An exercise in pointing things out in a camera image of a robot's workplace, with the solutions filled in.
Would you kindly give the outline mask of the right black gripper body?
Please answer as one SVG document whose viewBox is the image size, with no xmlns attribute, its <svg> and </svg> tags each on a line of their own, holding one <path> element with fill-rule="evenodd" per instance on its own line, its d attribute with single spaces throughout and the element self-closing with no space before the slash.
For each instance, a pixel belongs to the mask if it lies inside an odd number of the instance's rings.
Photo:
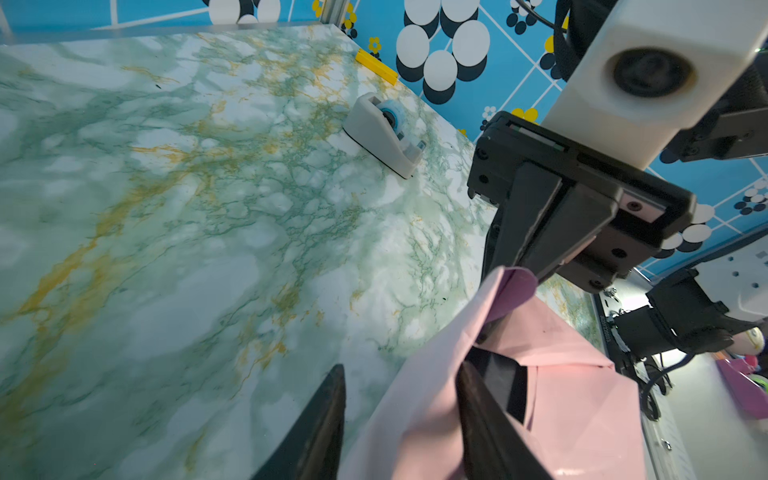
<svg viewBox="0 0 768 480">
<path fill-rule="evenodd" d="M 695 195 L 506 111 L 478 138 L 468 194 L 493 205 L 482 273 L 560 274 L 596 293 L 693 225 Z"/>
</svg>

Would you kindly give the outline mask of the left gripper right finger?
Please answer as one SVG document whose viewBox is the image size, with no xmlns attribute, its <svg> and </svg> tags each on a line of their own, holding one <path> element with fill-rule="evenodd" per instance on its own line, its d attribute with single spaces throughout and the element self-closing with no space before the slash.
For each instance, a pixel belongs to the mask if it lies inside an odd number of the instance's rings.
<svg viewBox="0 0 768 480">
<path fill-rule="evenodd" d="M 456 375 L 463 470 L 472 480 L 550 480 L 493 398 L 476 368 L 465 361 Z"/>
</svg>

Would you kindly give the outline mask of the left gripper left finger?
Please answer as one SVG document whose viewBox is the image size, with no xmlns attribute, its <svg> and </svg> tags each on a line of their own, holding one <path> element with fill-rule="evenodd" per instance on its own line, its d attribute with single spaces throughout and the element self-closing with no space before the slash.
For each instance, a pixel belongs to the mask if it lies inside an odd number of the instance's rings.
<svg viewBox="0 0 768 480">
<path fill-rule="evenodd" d="M 337 478 L 343 447 L 345 407 L 345 370 L 341 364 L 336 364 L 284 439 L 251 479 Z"/>
</svg>

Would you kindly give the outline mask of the purple wrapping paper sheet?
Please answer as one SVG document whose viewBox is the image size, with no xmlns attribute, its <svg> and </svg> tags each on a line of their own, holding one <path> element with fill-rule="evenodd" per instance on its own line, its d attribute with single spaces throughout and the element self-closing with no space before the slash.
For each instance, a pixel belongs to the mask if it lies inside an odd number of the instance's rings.
<svg viewBox="0 0 768 480">
<path fill-rule="evenodd" d="M 554 479 L 646 475 L 637 384 L 535 295 L 523 268 L 494 269 L 457 316 L 402 365 L 343 460 L 343 479 L 456 479 L 468 471 L 455 378 L 478 345 L 527 371 L 521 419 L 500 425 Z"/>
</svg>

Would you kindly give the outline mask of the dark blue gift box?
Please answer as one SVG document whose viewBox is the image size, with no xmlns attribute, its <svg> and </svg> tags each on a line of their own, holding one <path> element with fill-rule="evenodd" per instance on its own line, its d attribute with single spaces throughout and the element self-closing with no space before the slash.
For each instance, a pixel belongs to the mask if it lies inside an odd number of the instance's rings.
<svg viewBox="0 0 768 480">
<path fill-rule="evenodd" d="M 466 357 L 502 409 L 520 423 L 527 408 L 528 369 L 503 355 L 472 347 Z"/>
</svg>

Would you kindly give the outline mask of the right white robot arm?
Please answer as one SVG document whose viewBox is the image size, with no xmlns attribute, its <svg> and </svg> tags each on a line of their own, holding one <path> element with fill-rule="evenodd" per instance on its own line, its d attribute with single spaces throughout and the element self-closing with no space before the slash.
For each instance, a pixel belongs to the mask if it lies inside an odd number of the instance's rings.
<svg viewBox="0 0 768 480">
<path fill-rule="evenodd" d="M 694 196 L 507 112 L 486 126 L 468 193 L 497 209 L 483 267 L 559 274 L 589 293 L 703 239 Z M 668 274 L 649 305 L 617 318 L 632 356 L 715 352 L 767 320 L 767 232 L 759 229 Z"/>
</svg>

